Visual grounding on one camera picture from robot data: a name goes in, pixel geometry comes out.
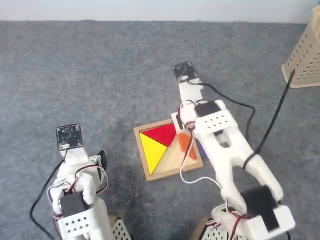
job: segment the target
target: black cable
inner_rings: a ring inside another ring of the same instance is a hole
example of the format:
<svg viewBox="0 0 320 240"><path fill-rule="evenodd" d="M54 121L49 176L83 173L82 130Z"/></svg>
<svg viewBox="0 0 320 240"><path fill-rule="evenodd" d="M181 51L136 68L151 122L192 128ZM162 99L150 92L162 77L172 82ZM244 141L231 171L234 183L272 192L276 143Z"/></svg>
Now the black cable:
<svg viewBox="0 0 320 240"><path fill-rule="evenodd" d="M236 101L232 98L230 98L229 96L227 95L224 95L223 93L221 93L220 91L218 91L214 86L212 86L211 84L209 83L192 83L190 81L188 81L189 84L192 84L192 85L200 85L200 86L206 86L206 87L209 87L211 88L213 91L215 91L218 95L220 95L221 97L229 100L230 102L234 103L234 104L238 104L240 106L243 106L243 107L246 107L246 108L249 108L252 110L252 113L246 123L246 127L245 127L245 139L247 140L247 142L250 144L250 138L249 138L249 128L250 128L250 124L251 124L251 121L252 121L252 118L254 117L255 113L256 113L256 108L252 105L249 105L249 104L246 104L246 103L243 103L243 102L239 102L239 101Z"/></svg>
<svg viewBox="0 0 320 240"><path fill-rule="evenodd" d="M286 86L285 86L285 88L284 88L284 91L283 91L283 93L282 93L282 95L281 95L279 104L278 104L278 106L276 107L276 110L275 110L274 115L273 115L273 117L272 117L272 120L271 120L271 122L270 122L270 124L269 124L269 127L267 128L267 130L266 130L266 132L265 132L265 134L264 134L264 136L263 136L263 138L262 138L259 146L254 150L253 154L251 154L251 155L244 161L244 164L243 164L243 167L242 167L244 170L246 170L246 166L248 165L248 162L253 158L253 156L256 155L256 154L260 154L261 149L262 149L263 145L265 144L265 142L266 142L266 140L267 140L267 138L268 138L268 136L269 136L269 133L271 132L271 129L273 128L273 126L274 126L274 124L275 124L275 122L276 122L276 119L277 119L277 117L278 117L278 114L279 114L279 112L280 112L280 109L281 109L281 107L282 107L282 105L283 105L283 103L284 103L284 100L285 100L285 98L286 98L286 95L287 95L287 93L288 93L288 90L289 90L290 84L291 84L291 82L292 82L292 79L294 78L295 72L296 72L296 70L294 69L294 70L291 72L291 74L290 74L290 77L289 77L289 79L288 79L288 82L286 83Z"/></svg>
<svg viewBox="0 0 320 240"><path fill-rule="evenodd" d="M48 232L34 217L34 209L36 207L36 205L38 204L38 202L40 201L42 195L44 194L51 178L53 177L53 175L55 174L55 172L58 170L58 168L60 168L61 164L65 161L66 155L67 155L68 149L65 151L65 155L63 160L61 160L53 169L52 173L50 174L50 176L48 177L48 179L45 181L38 197L35 199L35 201L33 202L31 208L30 208L30 212L29 212L29 216L32 220L32 222L39 228L41 229L47 236L49 239L51 240L55 240L55 238L50 234L50 232Z"/></svg>

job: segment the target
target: perforated plastic container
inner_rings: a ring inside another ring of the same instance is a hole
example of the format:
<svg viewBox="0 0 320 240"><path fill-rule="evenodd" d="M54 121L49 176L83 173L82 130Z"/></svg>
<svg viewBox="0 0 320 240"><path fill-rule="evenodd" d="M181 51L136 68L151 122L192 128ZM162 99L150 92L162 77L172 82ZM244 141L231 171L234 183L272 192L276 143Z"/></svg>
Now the perforated plastic container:
<svg viewBox="0 0 320 240"><path fill-rule="evenodd" d="M292 88L320 86L320 42L311 24L305 28L288 60L281 67L286 82L293 69Z"/></svg>

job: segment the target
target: yellow triangle piece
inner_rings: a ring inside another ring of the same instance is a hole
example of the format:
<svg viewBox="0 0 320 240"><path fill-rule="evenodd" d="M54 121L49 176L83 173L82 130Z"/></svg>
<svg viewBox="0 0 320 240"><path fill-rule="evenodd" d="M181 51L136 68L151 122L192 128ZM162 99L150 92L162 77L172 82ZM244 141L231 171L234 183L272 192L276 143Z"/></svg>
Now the yellow triangle piece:
<svg viewBox="0 0 320 240"><path fill-rule="evenodd" d="M142 133L140 133L140 138L149 173L152 175L162 156L165 154L167 147Z"/></svg>

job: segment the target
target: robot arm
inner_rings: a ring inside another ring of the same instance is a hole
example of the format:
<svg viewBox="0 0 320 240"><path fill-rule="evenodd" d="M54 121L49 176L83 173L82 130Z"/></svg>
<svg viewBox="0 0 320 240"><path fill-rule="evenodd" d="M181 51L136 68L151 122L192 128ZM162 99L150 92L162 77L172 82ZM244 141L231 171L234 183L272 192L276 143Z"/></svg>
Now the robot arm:
<svg viewBox="0 0 320 240"><path fill-rule="evenodd" d="M65 162L47 195L61 238L112 240L113 230L106 204L96 196L108 186L101 155L88 157L82 146L79 124L58 127L56 133ZM105 177L105 187L97 191Z"/></svg>
<svg viewBox="0 0 320 240"><path fill-rule="evenodd" d="M222 198L239 213L252 216L244 221L245 235L250 239L270 239L294 228L289 208L277 204L283 198L283 190L260 155L256 154L248 162L246 171L258 180L261 187L246 194L238 191L233 181L233 166L242 167L254 151L223 101L202 101L203 86L196 85L200 79L191 62L177 64L172 71L183 104L179 114L171 115L175 129L177 133L185 132L184 123L194 123L193 136L199 140L215 170ZM259 200L261 194L266 194L264 199L270 199L272 203Z"/></svg>

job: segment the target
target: white wire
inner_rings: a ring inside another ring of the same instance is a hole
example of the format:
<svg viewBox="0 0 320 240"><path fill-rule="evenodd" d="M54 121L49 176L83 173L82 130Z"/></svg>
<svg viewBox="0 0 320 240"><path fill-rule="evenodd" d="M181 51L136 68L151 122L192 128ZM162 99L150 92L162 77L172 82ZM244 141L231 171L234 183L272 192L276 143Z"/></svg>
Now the white wire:
<svg viewBox="0 0 320 240"><path fill-rule="evenodd" d="M103 171L103 173L104 173L104 175L105 175L105 179L106 179L106 186L104 187L104 190L102 191L102 192L104 192L104 191L108 188L108 186L109 186L109 178L108 178L108 175L107 175L107 173L106 173L106 171L105 171L105 169L104 169L103 167L101 167L101 166L96 166L96 165L95 165L95 166L88 166L87 168L84 168L84 169L78 171L77 174L80 173L80 172L82 172L82 171L84 171L84 170L86 170L86 169L90 169L90 168L102 169L102 171Z"/></svg>
<svg viewBox="0 0 320 240"><path fill-rule="evenodd" d="M181 166L180 166L180 178L181 178L181 180L182 180L184 183L186 183L186 184L195 184L195 183L197 183L197 182L199 182L199 181L201 181L201 180L205 180L205 179L206 179L206 180L209 180L209 181L215 183L215 184L218 186L218 188L219 188L220 190L222 190L222 187L220 186L220 184L219 184L216 180L212 179L211 177L203 176L203 177L200 177L200 178L198 178L198 179L196 179L196 180L194 180L194 181L187 181L187 180L185 180L184 177L182 176L182 169L183 169L183 167L184 167L185 160L186 160L186 158L189 156L189 153L190 153L190 151L191 151L191 149L192 149L192 145L193 145L193 142L194 142L194 136L193 136L192 133L191 133L190 138L191 138L190 147L187 149L187 153L186 153L185 157L183 158L182 163L181 163Z"/></svg>
<svg viewBox="0 0 320 240"><path fill-rule="evenodd" d="M70 185L70 183L67 182L67 181L65 181L65 180L66 180L66 178L63 179L63 180L61 180L61 181L56 182L56 183L53 184L52 186L48 187L48 189L46 190L46 196L47 196L47 198L48 198L48 200L49 200L49 202L50 202L51 205L52 205L52 197L51 197L50 190L53 189L53 188L59 188L59 187L61 187L61 186L64 185L64 184L69 184L69 185Z"/></svg>

